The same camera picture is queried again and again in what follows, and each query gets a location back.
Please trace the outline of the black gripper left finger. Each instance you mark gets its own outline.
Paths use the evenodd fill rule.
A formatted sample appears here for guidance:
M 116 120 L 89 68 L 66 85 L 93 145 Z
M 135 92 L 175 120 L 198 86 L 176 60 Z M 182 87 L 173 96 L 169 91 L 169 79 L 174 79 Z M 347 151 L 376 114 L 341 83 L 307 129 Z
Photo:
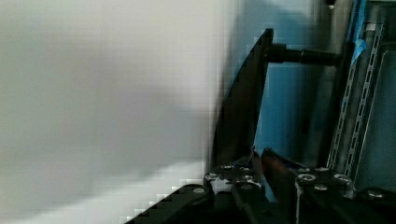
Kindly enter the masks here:
M 204 175 L 214 203 L 233 203 L 236 198 L 265 201 L 259 155 L 250 151 L 236 161 L 214 167 Z

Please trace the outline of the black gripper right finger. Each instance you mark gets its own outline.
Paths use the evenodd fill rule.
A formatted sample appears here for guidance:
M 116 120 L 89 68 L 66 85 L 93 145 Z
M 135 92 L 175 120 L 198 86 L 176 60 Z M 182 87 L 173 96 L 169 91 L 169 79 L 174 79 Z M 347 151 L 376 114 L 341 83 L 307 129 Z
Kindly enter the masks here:
M 271 148 L 261 155 L 264 177 L 292 224 L 355 224 L 347 195 L 348 176 L 327 167 L 307 167 L 287 160 Z

